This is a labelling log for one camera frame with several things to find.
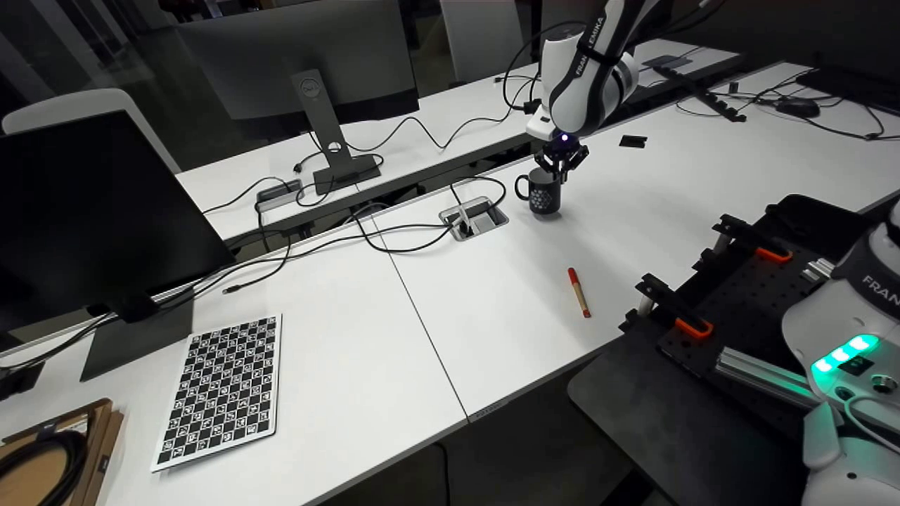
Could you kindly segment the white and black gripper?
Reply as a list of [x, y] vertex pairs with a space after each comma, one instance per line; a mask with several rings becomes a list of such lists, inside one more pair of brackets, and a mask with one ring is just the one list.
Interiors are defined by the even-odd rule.
[[581, 137], [558, 130], [550, 116], [532, 116], [527, 124], [527, 134], [537, 144], [537, 152], [536, 152], [537, 168], [550, 179], [555, 179], [555, 168], [561, 168], [564, 184], [588, 156], [588, 149], [581, 144]]

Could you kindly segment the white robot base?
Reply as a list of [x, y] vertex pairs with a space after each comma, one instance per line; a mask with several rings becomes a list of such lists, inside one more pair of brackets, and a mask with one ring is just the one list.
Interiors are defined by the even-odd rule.
[[803, 506], [900, 506], [900, 206], [783, 317], [817, 404]]

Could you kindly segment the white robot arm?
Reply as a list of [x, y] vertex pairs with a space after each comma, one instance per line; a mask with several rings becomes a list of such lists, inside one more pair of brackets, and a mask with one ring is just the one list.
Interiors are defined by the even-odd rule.
[[537, 170], [555, 183], [588, 156], [584, 132], [603, 125], [638, 87], [634, 40], [662, 0], [603, 0], [595, 20], [541, 54], [541, 107], [527, 132]]

